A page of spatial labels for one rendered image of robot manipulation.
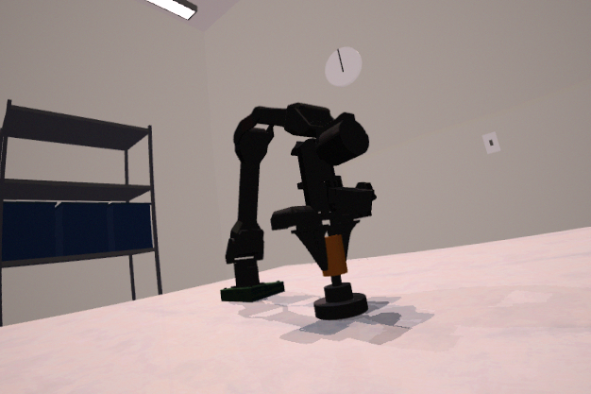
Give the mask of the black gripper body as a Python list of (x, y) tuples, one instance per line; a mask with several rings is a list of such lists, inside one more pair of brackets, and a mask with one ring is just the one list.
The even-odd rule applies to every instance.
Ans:
[(342, 180), (341, 176), (335, 176), (332, 169), (306, 173), (301, 176), (301, 180), (302, 182), (297, 184), (297, 189), (303, 189), (306, 206), (293, 206), (273, 212), (270, 219), (272, 231), (286, 230), (294, 226), (297, 230), (322, 226), (322, 221), (325, 220), (329, 220), (330, 225), (336, 225), (372, 215), (371, 211), (353, 214), (350, 211), (334, 209), (333, 205), (333, 212), (323, 213), (321, 198), (324, 181), (329, 180), (331, 186), (336, 186), (336, 181)]

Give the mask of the orange knob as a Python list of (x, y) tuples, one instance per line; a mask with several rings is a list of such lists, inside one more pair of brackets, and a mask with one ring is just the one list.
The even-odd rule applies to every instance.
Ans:
[(348, 273), (341, 234), (327, 236), (328, 270), (322, 271), (323, 277), (333, 277)]

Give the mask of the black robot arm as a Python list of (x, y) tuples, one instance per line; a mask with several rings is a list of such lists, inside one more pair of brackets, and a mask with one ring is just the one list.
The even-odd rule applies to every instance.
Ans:
[[(256, 124), (269, 125), (253, 128)], [(273, 126), (281, 126), (295, 136), (312, 137), (297, 141), (291, 151), (298, 157), (300, 175), (332, 169), (364, 154), (369, 146), (368, 134), (355, 121), (354, 114), (343, 112), (337, 118), (330, 110), (313, 105), (295, 103), (287, 108), (255, 107), (241, 121), (234, 132), (234, 151), (240, 161), (238, 220), (230, 231), (226, 249), (227, 265), (233, 264), (236, 286), (245, 288), (260, 283), (258, 261), (263, 260), (263, 230), (257, 223), (260, 163), (274, 138)], [(316, 138), (316, 139), (315, 139)], [(358, 182), (356, 188), (344, 187), (341, 180), (322, 186), (323, 213), (334, 209), (362, 214), (372, 210), (377, 199), (370, 182)], [(333, 208), (332, 208), (333, 205)], [(254, 258), (241, 258), (254, 257)]]

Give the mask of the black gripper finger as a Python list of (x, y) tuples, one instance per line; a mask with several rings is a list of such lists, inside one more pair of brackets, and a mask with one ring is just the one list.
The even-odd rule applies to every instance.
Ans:
[(360, 222), (360, 219), (357, 219), (357, 220), (352, 220), (352, 221), (346, 222), (346, 223), (331, 225), (331, 226), (329, 226), (329, 228), (327, 230), (329, 236), (341, 234), (345, 257), (347, 257), (348, 242), (349, 242), (349, 236), (350, 236), (351, 230), (359, 222)]
[(291, 231), (291, 234), (295, 234), (301, 240), (322, 271), (328, 270), (325, 238), (328, 228), (329, 224)]

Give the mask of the black stepped round pedestal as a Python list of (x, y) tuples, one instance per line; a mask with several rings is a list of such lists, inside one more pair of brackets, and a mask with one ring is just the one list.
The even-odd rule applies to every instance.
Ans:
[(352, 293), (351, 284), (342, 283), (341, 275), (330, 278), (331, 284), (324, 286), (325, 297), (313, 303), (317, 318), (341, 320), (367, 312), (368, 304), (365, 294)]

